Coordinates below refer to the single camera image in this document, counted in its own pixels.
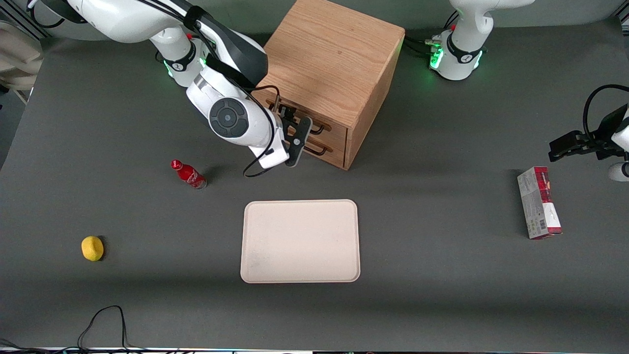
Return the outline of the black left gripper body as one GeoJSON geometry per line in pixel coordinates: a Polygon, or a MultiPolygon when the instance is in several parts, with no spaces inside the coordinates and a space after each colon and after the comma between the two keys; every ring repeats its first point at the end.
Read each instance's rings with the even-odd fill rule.
{"type": "Polygon", "coordinates": [[[628,106],[623,105],[607,114],[596,130],[591,130],[588,125],[588,112],[586,109],[583,115],[583,128],[586,135],[585,154],[595,153],[598,160],[609,157],[621,157],[625,161],[628,159],[628,148],[620,146],[612,140],[614,134],[628,129],[628,106]]]}

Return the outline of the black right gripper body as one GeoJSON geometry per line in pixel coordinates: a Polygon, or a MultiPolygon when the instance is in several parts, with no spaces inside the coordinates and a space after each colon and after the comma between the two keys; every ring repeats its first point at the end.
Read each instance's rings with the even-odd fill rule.
{"type": "Polygon", "coordinates": [[[283,130],[283,144],[285,149],[290,149],[292,146],[297,148],[302,148],[302,139],[296,138],[297,128],[299,123],[292,122],[290,119],[281,119],[282,130],[283,130]]]}

